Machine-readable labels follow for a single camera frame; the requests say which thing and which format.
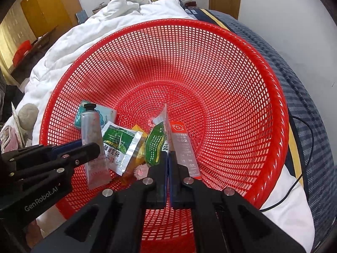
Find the black tube cap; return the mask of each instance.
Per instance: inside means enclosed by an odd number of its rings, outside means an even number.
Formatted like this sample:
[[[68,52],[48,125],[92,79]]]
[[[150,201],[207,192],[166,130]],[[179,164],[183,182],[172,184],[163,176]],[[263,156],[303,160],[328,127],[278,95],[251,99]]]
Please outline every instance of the black tube cap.
[[[84,108],[85,108],[85,111],[94,111],[95,110],[95,108],[96,108],[96,104],[85,104],[84,105]]]

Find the crumpled bedding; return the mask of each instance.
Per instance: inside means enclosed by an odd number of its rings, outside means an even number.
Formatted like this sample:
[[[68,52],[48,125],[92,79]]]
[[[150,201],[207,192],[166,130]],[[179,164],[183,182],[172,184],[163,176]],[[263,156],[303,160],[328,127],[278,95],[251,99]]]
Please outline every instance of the crumpled bedding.
[[[180,7],[178,0],[156,2],[111,0],[105,8],[85,23],[72,28],[60,37],[33,68],[30,81],[25,88],[25,96],[17,107],[19,111],[24,104],[33,103],[39,109],[33,130],[33,145],[39,143],[41,121],[51,93],[65,71],[82,53],[117,30],[136,23],[163,18],[191,19]],[[14,125],[12,117],[5,126],[8,124]],[[294,177],[284,167],[274,190],[262,208],[281,200],[294,182]],[[314,226],[301,185],[297,184],[282,204],[264,214],[298,241],[307,252],[311,251]],[[52,232],[63,222],[62,215],[56,207],[41,215],[37,221],[44,235]]]

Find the basket rim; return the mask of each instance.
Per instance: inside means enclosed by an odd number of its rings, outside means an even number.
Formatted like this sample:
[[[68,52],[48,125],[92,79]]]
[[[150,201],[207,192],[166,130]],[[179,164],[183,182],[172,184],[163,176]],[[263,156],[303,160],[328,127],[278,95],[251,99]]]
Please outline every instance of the basket rim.
[[[258,69],[262,79],[265,82],[266,88],[268,90],[270,104],[272,105],[272,118],[273,122],[273,136],[271,139],[271,147],[267,154],[267,159],[263,167],[267,167],[267,170],[261,171],[257,180],[252,184],[252,187],[244,195],[244,198],[248,200],[256,208],[260,209],[264,202],[269,197],[270,193],[274,189],[276,182],[281,174],[282,168],[284,166],[285,157],[288,152],[288,140],[289,140],[289,116],[288,109],[283,94],[282,87],[267,63],[267,61],[262,57],[262,55],[249,43],[237,36],[236,34],[223,29],[214,24],[192,20],[192,19],[158,19],[147,21],[143,23],[138,23],[119,31],[112,33],[111,35],[101,39],[82,55],[80,55],[75,62],[68,68],[68,70],[63,74],[59,82],[57,83],[53,93],[51,94],[48,104],[46,106],[42,123],[40,129],[39,142],[40,144],[47,145],[48,142],[48,128],[50,123],[50,118],[53,112],[56,100],[65,86],[68,79],[71,77],[73,72],[80,66],[92,53],[106,45],[108,42],[115,40],[128,33],[138,31],[149,27],[161,27],[161,26],[185,26],[193,27],[208,32],[214,33],[226,40],[230,41],[236,45],[255,65]],[[71,208],[65,203],[59,202],[59,207],[62,207],[65,213],[71,211]]]

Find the silver bolt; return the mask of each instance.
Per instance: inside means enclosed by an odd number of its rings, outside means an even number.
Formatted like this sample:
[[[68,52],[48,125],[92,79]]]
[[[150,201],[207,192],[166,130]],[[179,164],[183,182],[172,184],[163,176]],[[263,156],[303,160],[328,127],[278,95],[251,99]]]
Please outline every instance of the silver bolt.
[[[114,193],[114,191],[110,188],[104,189],[102,191],[102,194],[103,194],[104,197],[110,197],[113,193]]]
[[[184,179],[184,183],[185,183],[185,184],[193,184],[193,183],[194,183],[194,179],[191,178],[191,177],[186,177],[186,178]]]
[[[224,194],[227,196],[233,196],[235,194],[235,190],[231,187],[227,187],[223,190]]]
[[[153,179],[152,178],[145,178],[145,179],[143,179],[143,184],[148,185],[148,184],[152,184],[152,183],[153,183]]]

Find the basket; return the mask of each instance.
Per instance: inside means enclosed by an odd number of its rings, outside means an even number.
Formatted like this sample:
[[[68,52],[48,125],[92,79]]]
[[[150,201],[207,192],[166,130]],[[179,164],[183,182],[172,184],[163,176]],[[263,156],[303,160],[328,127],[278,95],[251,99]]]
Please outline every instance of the basket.
[[[288,111],[270,66],[248,43],[212,24],[164,19],[124,28],[82,54],[63,75],[44,113],[40,143],[80,138],[81,100],[117,110],[116,123],[149,132],[167,103],[185,123],[203,182],[233,187],[256,208],[274,188],[288,150]],[[106,187],[125,188],[115,178]],[[57,207],[69,218],[106,187],[88,191],[84,168]],[[142,252],[195,251],[189,210],[148,210]]]

